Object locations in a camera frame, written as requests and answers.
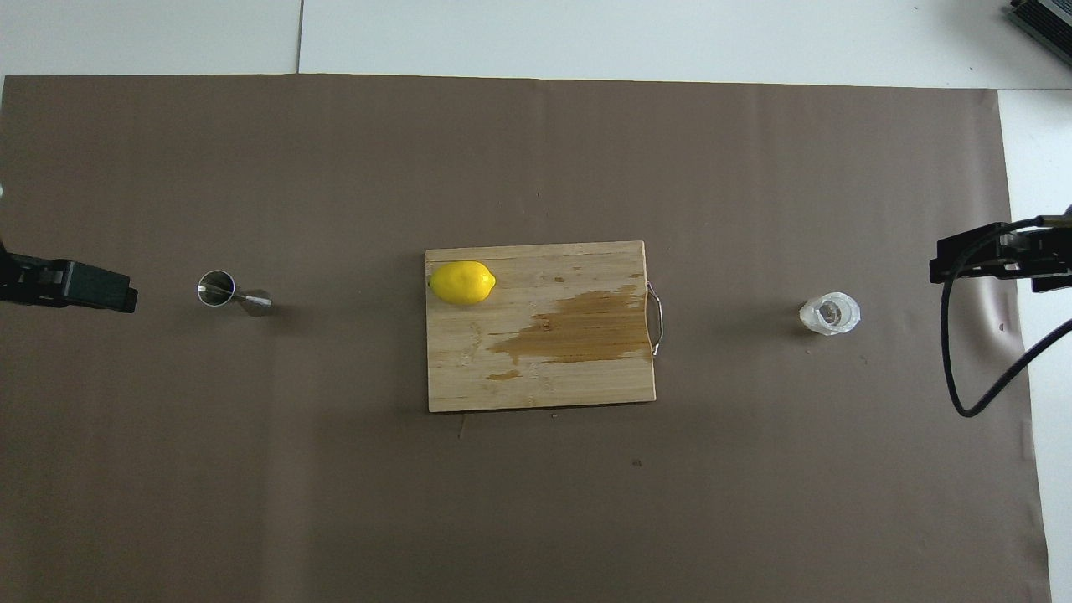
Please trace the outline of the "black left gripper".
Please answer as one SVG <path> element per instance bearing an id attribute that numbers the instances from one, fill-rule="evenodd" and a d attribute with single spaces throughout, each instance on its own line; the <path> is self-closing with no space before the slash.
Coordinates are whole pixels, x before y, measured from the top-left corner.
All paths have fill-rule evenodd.
<path id="1" fill-rule="evenodd" d="M 51 270 L 51 299 L 39 280 Z M 42 260 L 12 255 L 0 242 L 0 302 L 38 307 L 84 307 L 132 314 L 137 309 L 138 291 L 129 276 L 103 270 L 73 260 Z"/>

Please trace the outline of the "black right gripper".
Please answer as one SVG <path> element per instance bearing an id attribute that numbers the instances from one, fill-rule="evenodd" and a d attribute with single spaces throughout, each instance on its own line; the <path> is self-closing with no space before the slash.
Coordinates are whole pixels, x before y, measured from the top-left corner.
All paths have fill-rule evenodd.
<path id="1" fill-rule="evenodd" d="M 1010 271 L 1031 277 L 1033 293 L 1072 286 L 1072 214 L 1038 216 L 1010 233 L 995 234 L 1006 226 L 1006 222 L 988 223 L 935 242 L 935 256 L 928 263 L 930 285 L 946 282 L 961 253 L 987 238 L 962 263 L 957 279 Z"/>

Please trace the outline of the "steel double jigger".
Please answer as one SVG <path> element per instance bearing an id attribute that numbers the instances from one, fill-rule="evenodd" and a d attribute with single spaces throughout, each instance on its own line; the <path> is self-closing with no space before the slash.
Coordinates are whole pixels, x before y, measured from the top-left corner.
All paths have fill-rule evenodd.
<path id="1" fill-rule="evenodd" d="M 206 307 L 240 307 L 249 317 L 268 317 L 273 309 L 268 291 L 239 286 L 227 271 L 204 274 L 198 282 L 198 299 Z"/>

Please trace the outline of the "clear plastic cup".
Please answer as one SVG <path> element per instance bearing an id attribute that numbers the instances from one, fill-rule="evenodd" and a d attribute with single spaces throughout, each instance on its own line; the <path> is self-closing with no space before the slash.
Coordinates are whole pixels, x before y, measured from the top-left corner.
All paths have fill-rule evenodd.
<path id="1" fill-rule="evenodd" d="M 830 291 L 804 302 L 799 309 L 801 324 L 827 337 L 852 332 L 862 321 L 861 306 L 842 291 Z"/>

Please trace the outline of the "brown paper table mat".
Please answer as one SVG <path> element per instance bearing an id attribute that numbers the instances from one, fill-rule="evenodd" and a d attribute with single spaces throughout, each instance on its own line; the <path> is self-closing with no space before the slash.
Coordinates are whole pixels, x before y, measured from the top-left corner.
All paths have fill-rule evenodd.
<path id="1" fill-rule="evenodd" d="M 955 413 L 928 281 L 1008 218 L 994 91 L 11 76 L 0 183 L 139 290 L 0 304 L 0 603 L 1049 599 L 1027 381 Z M 655 402 L 426 411 L 426 250 L 614 240 Z"/>

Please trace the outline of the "black ribbed metal device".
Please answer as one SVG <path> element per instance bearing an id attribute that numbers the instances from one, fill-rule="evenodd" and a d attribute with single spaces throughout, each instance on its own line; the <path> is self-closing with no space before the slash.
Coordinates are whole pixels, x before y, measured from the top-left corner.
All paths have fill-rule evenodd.
<path id="1" fill-rule="evenodd" d="M 1072 53 L 1072 0 L 1008 0 L 1008 8 L 1027 34 Z"/>

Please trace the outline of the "yellow lemon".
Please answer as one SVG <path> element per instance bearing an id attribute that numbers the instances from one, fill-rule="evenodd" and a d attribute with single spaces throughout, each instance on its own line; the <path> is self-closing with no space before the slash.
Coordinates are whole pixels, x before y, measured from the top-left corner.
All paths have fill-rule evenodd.
<path id="1" fill-rule="evenodd" d="M 428 286 L 441 302 L 470 306 L 491 295 L 497 286 L 497 276 L 481 262 L 459 260 L 437 267 L 429 277 Z"/>

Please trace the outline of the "wooden cutting board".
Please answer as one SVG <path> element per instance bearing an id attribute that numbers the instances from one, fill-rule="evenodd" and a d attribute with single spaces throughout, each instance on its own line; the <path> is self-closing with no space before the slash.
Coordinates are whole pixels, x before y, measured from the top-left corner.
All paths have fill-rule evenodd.
<path id="1" fill-rule="evenodd" d="M 432 249 L 425 273 L 459 260 L 483 263 L 497 283 L 470 306 L 426 294 L 431 413 L 656 399 L 643 241 Z"/>

